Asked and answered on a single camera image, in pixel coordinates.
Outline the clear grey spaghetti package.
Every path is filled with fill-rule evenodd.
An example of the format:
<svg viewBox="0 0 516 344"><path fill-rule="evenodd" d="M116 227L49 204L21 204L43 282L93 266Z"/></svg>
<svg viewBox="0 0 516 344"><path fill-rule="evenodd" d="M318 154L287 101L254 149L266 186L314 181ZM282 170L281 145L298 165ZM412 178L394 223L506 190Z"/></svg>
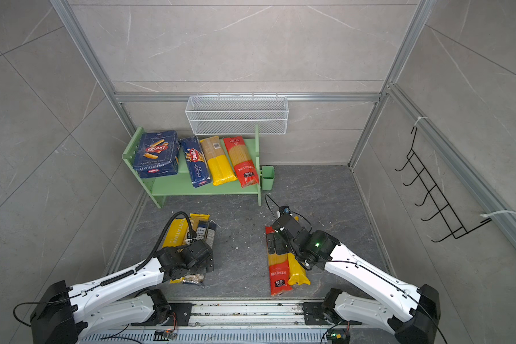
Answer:
<svg viewBox="0 0 516 344"><path fill-rule="evenodd" d="M204 239L210 247L214 245L214 238L216 235L217 225L214 221L209 220L208 230L206 232L206 238ZM195 273L193 275L187 275L182 278L182 283L186 285L202 285L204 283L206 272Z"/></svg>

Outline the yellow Pastatime spaghetti package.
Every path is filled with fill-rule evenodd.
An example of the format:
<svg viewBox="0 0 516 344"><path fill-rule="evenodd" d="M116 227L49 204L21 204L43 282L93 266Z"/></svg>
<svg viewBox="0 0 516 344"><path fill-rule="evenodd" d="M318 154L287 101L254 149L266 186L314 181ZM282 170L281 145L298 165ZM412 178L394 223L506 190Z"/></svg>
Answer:
<svg viewBox="0 0 516 344"><path fill-rule="evenodd" d="M196 239L205 239L209 226L209 214L190 214L190 221L193 230L196 232Z"/></svg>

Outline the red spaghetti package top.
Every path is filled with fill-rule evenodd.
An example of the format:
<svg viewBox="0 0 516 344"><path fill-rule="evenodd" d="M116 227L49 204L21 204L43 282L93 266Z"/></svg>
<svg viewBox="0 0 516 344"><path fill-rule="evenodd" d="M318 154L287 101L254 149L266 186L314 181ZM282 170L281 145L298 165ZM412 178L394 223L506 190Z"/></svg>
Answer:
<svg viewBox="0 0 516 344"><path fill-rule="evenodd" d="M258 184L258 172L243 137L224 138L223 142L241 187L246 188Z"/></svg>

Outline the yellow brown spaghetti package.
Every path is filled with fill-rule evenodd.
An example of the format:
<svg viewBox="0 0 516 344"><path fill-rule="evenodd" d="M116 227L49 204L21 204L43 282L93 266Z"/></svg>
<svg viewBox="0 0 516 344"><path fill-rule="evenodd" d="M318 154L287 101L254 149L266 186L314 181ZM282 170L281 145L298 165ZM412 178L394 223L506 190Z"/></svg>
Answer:
<svg viewBox="0 0 516 344"><path fill-rule="evenodd" d="M218 136L200 140L214 186L236 181L232 166L221 146Z"/></svg>

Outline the blue Barilla spaghetti package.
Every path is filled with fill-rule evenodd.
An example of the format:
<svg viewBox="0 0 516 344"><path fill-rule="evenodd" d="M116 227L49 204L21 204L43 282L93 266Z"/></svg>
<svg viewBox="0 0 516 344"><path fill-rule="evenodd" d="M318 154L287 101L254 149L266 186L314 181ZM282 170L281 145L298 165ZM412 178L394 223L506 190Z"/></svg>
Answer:
<svg viewBox="0 0 516 344"><path fill-rule="evenodd" d="M183 155L194 188L199 188L212 182L203 149L196 136L180 140Z"/></svg>

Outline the blue Barilla pasta box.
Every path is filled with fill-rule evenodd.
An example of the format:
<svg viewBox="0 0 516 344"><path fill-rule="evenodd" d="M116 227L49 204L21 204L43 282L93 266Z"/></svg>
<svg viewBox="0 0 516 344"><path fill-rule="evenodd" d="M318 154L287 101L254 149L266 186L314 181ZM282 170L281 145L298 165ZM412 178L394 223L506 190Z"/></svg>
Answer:
<svg viewBox="0 0 516 344"><path fill-rule="evenodd" d="M179 149L175 130L144 133L140 137L133 170L142 179L176 175L179 171Z"/></svg>

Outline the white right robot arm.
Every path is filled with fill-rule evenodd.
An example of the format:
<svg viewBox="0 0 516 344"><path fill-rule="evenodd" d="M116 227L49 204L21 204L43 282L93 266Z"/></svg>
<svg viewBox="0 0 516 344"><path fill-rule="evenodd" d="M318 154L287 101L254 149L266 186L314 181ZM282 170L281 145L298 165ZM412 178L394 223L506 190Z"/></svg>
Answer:
<svg viewBox="0 0 516 344"><path fill-rule="evenodd" d="M267 235L268 250L292 254L298 267L318 267L336 275L369 297L359 298L332 289L322 303L322 313L334 325L355 322L394 335L399 343L433 343L441 319L439 292L430 285L404 282L359 257L327 232L306 229L301 215L279 209Z"/></svg>

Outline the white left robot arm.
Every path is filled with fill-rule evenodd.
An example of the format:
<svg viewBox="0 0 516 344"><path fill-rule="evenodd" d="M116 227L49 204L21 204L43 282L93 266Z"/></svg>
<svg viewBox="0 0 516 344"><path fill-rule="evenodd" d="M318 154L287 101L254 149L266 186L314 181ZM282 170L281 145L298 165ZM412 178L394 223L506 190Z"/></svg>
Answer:
<svg viewBox="0 0 516 344"><path fill-rule="evenodd" d="M213 267L212 248L201 239L156 250L110 277L71 287L56 282L30 316L32 340L78 343L116 325L162 325L173 320L173 311L157 286Z"/></svg>

